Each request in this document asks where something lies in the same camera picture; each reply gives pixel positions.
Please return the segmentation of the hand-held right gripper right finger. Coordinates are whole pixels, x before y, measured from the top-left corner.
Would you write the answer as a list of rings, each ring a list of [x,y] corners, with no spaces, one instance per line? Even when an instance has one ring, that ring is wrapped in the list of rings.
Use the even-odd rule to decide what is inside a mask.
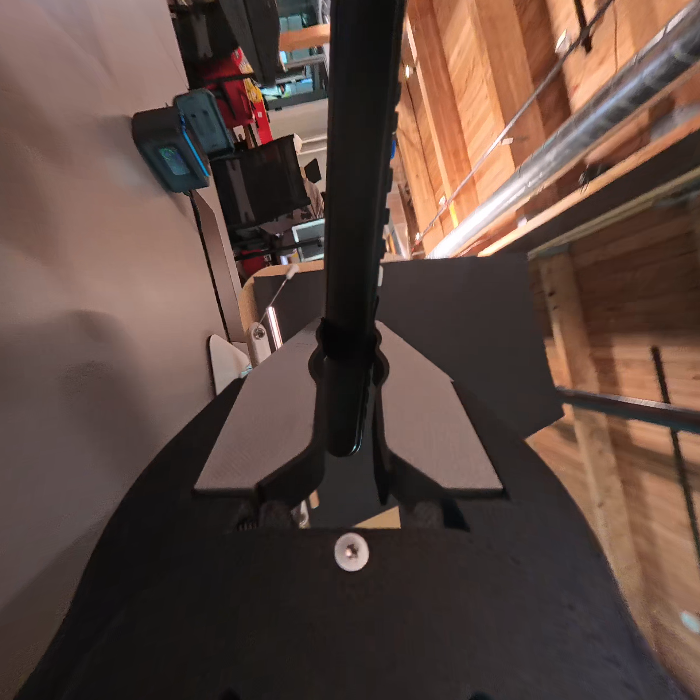
[[[374,451],[380,496],[498,498],[503,484],[450,376],[377,321]]]

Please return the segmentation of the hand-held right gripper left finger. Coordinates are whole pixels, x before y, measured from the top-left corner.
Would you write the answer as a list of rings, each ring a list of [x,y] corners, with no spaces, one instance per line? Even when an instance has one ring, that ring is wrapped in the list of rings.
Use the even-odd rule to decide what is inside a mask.
[[[318,355],[313,320],[243,381],[195,493],[293,508],[321,483],[324,447],[316,416]]]

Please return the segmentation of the long black plastic tool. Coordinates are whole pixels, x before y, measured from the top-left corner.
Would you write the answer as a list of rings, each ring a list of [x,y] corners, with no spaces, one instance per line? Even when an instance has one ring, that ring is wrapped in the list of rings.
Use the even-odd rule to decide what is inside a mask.
[[[362,443],[374,349],[405,1],[332,1],[320,327],[326,447]]]

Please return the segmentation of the black board on white stand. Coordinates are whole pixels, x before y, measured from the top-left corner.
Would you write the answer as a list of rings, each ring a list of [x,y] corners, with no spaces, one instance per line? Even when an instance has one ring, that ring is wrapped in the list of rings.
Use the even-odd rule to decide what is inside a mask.
[[[389,262],[377,320],[525,439],[563,417],[521,255]]]

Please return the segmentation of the black flat device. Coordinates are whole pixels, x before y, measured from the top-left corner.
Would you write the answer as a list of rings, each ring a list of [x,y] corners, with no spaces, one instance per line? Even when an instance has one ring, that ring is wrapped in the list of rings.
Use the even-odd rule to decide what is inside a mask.
[[[220,222],[218,210],[206,201],[201,191],[194,192],[194,202],[199,214],[203,246],[225,336],[230,342],[243,343],[246,335],[238,302],[241,292],[240,276],[228,232]]]

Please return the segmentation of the black office chair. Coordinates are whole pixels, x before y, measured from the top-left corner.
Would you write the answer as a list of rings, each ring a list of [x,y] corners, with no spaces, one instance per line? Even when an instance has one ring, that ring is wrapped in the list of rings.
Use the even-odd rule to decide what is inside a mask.
[[[293,135],[209,162],[227,229],[259,227],[309,203]]]

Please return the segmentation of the black battery charging case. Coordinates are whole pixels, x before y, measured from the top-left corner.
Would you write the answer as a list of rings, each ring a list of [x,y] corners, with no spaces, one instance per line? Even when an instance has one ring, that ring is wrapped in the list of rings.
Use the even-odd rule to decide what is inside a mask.
[[[172,105],[143,110],[131,119],[137,150],[171,193],[208,188],[211,164],[234,153],[234,142],[214,94],[191,90]]]

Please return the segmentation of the red plastic tote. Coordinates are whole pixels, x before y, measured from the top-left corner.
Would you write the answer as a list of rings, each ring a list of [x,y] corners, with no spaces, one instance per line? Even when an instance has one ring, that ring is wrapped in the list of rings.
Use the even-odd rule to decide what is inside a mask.
[[[211,59],[199,69],[203,87],[215,97],[225,127],[252,128],[258,144],[274,140],[267,112],[267,101],[252,67],[240,48],[228,57]]]

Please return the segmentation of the black ceiling rail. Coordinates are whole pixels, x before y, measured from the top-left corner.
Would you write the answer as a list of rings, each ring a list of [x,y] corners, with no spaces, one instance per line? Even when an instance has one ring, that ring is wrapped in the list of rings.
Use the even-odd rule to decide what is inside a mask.
[[[699,434],[699,411],[671,405],[667,402],[605,395],[583,390],[556,387],[564,405],[586,409],[628,421],[658,425],[676,432]]]

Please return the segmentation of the silver air duct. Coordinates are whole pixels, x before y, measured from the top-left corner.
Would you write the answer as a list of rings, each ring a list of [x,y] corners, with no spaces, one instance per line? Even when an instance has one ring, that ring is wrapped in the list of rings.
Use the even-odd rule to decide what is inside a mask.
[[[698,64],[699,2],[692,1],[425,258],[438,260],[458,253],[504,215],[538,195]]]

